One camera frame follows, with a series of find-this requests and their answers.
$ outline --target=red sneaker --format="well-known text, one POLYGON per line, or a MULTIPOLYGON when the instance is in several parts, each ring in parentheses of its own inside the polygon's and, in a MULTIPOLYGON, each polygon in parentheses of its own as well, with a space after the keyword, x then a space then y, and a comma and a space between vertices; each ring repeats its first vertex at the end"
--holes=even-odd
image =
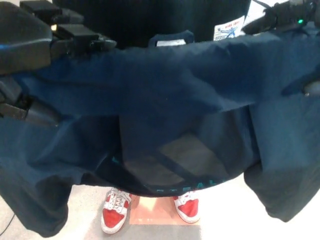
POLYGON ((182 196, 174 196, 173 200, 176 211, 183 221, 188 224, 194 224, 199 221, 199 198, 195 191, 187 192, 182 196))
POLYGON ((101 216, 101 228, 106 234, 115 234, 124 225, 131 196, 117 188, 112 188, 107 193, 101 216))

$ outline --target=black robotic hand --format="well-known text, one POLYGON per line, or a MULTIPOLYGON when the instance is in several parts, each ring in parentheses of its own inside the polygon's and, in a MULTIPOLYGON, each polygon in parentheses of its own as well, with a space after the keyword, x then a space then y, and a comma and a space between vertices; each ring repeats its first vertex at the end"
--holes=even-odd
POLYGON ((314 22, 320 28, 319 0, 289 0, 267 7, 265 15, 243 27, 242 31, 248 35, 259 34, 269 30, 288 31, 314 22))

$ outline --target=fabric tag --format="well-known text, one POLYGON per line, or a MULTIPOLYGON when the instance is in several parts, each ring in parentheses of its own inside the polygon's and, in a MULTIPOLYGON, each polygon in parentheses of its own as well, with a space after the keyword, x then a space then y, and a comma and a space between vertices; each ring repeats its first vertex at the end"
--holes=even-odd
POLYGON ((169 40, 169 41, 157 41, 157 47, 167 47, 167 46, 179 46, 187 44, 184 39, 177 39, 177 40, 169 40))
POLYGON ((245 16, 239 17, 233 21, 216 25, 214 27, 213 41, 219 41, 227 38, 235 38, 241 35, 241 29, 245 23, 245 16))

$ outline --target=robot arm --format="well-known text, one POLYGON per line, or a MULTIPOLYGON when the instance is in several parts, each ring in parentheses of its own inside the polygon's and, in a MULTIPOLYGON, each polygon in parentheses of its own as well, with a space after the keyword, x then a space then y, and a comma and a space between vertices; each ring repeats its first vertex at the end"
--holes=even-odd
POLYGON ((82 25, 83 17, 46 0, 0 2, 0 117, 57 126, 59 114, 30 96, 11 74, 50 66, 61 56, 109 51, 116 42, 82 25))

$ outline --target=floor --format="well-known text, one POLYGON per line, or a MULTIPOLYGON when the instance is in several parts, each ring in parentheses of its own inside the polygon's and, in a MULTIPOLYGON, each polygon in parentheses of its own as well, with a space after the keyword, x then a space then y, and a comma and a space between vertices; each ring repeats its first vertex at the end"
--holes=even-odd
MULTIPOLYGON (((274 4, 275 0, 264 0, 274 4)), ((262 14, 252 3, 250 19, 262 14)), ((289 223, 267 215, 255 194, 246 186, 243 176, 200 192, 200 222, 183 223, 170 198, 134 197, 128 219, 115 235, 104 234, 100 227, 107 188, 75 186, 69 200, 69 218, 61 232, 50 240, 319 240, 320 194, 289 223)), ((13 212, 0 197, 0 233, 13 212)), ((15 217, 0 240, 42 240, 26 230, 15 217)))

